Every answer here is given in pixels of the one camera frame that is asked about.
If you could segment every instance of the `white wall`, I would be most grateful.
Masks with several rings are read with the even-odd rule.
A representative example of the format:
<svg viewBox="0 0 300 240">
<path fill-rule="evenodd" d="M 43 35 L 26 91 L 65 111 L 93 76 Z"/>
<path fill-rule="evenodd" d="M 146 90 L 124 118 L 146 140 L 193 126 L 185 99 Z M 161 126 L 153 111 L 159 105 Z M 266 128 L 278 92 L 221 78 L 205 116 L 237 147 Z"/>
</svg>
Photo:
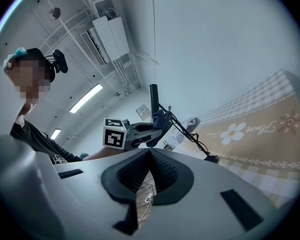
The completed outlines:
<svg viewBox="0 0 300 240">
<path fill-rule="evenodd" d="M 69 143 L 63 147 L 79 156 L 81 153 L 88 153 L 92 155 L 99 151 L 102 146 L 103 139 L 103 122 L 104 118 L 113 119 L 128 119 L 131 124 L 142 122 L 141 118 L 136 112 L 140 106 L 145 104 L 150 109 L 150 96 L 147 93 L 135 90 L 133 94 L 125 97 L 125 100 L 118 101 L 115 105 L 109 108 L 110 111 L 105 110 L 105 113 L 93 121 L 83 132 L 80 133 L 79 138 L 70 140 Z"/>
<path fill-rule="evenodd" d="M 152 2 L 121 0 L 134 45 L 159 62 L 134 57 L 143 86 L 158 84 L 180 121 L 202 119 L 279 69 L 300 78 L 300 29 L 279 0 L 154 0 L 154 14 Z"/>
</svg>

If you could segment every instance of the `black vent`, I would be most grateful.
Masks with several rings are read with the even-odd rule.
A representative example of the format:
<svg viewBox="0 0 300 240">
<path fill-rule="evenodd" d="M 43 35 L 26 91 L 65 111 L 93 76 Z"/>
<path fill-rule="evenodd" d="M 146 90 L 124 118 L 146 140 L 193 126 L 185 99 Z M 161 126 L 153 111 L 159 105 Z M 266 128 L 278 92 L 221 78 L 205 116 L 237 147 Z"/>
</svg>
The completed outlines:
<svg viewBox="0 0 300 240">
<path fill-rule="evenodd" d="M 148 155 L 146 153 L 121 168 L 117 173 L 117 178 L 126 188 L 137 193 L 148 171 Z"/>
<path fill-rule="evenodd" d="M 60 172 L 58 173 L 61 179 L 64 178 L 69 178 L 78 174 L 82 174 L 83 171 L 80 169 L 76 169 L 76 170 L 69 170 L 69 171 L 65 171 L 65 172 Z"/>
<path fill-rule="evenodd" d="M 254 228 L 263 221 L 250 205 L 233 189 L 221 192 L 220 195 L 246 231 Z"/>
<path fill-rule="evenodd" d="M 150 156 L 150 171 L 155 182 L 157 193 L 173 185 L 178 179 L 178 171 L 171 163 L 152 153 Z"/>
</svg>

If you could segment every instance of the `fluorescent light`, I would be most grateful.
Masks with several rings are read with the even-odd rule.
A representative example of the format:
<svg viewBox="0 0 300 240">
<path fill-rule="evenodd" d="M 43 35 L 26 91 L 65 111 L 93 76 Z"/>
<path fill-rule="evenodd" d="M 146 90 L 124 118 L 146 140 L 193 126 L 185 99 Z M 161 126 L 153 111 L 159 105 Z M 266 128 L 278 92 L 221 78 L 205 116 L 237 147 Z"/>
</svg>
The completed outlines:
<svg viewBox="0 0 300 240">
<path fill-rule="evenodd" d="M 3 29 L 4 25 L 6 24 L 7 20 L 11 16 L 11 14 L 14 12 L 14 10 L 18 7 L 18 5 L 22 2 L 23 0 L 14 0 L 14 2 L 11 4 L 9 9 L 5 12 L 3 15 L 2 19 L 0 20 L 0 32 Z"/>
<path fill-rule="evenodd" d="M 95 87 L 93 87 L 86 95 L 83 96 L 82 99 L 79 100 L 77 104 L 71 108 L 71 113 L 76 113 L 88 100 L 90 100 L 97 92 L 102 89 L 102 86 L 98 83 Z"/>
<path fill-rule="evenodd" d="M 60 129 L 55 129 L 54 130 L 54 133 L 52 134 L 52 136 L 51 136 L 51 139 L 55 139 L 57 136 L 58 136 L 58 134 L 61 132 L 61 130 Z"/>
</svg>

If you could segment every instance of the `person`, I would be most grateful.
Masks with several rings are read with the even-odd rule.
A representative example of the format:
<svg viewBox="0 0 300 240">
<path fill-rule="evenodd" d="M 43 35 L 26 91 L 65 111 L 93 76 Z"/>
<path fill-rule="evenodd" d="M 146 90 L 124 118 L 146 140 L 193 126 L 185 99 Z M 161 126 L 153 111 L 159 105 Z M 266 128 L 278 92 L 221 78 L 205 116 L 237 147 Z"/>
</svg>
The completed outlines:
<svg viewBox="0 0 300 240">
<path fill-rule="evenodd" d="M 95 154 L 83 159 L 73 155 L 58 145 L 46 133 L 40 132 L 33 124 L 24 119 L 25 115 L 38 104 L 39 100 L 49 91 L 55 79 L 55 70 L 52 64 L 37 48 L 18 48 L 15 54 L 9 55 L 3 62 L 3 70 L 25 98 L 10 135 L 29 144 L 34 151 L 49 155 L 53 164 L 86 161 L 109 157 L 122 153 L 121 149 L 104 147 Z"/>
</svg>

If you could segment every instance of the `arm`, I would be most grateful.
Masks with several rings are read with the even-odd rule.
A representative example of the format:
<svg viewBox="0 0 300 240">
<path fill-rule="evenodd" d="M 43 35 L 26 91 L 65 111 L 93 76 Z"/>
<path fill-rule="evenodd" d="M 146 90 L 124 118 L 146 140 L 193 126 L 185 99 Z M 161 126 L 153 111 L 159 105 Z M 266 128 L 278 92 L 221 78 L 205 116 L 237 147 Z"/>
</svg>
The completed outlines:
<svg viewBox="0 0 300 240">
<path fill-rule="evenodd" d="M 58 151 L 58 153 L 68 162 L 80 162 L 82 161 L 82 159 L 78 156 L 75 156 L 71 153 L 69 153 L 68 151 L 66 151 L 65 149 L 63 149 L 61 146 L 59 146 L 54 139 L 48 137 L 47 138 L 49 143 L 56 149 L 56 151 Z"/>
<path fill-rule="evenodd" d="M 89 155 L 89 156 L 85 157 L 83 159 L 83 161 L 111 157 L 111 156 L 114 156 L 114 155 L 121 154 L 123 152 L 125 152 L 123 149 L 116 149 L 116 148 L 111 148 L 111 147 L 103 147 L 97 153 L 94 153 L 92 155 Z"/>
</svg>

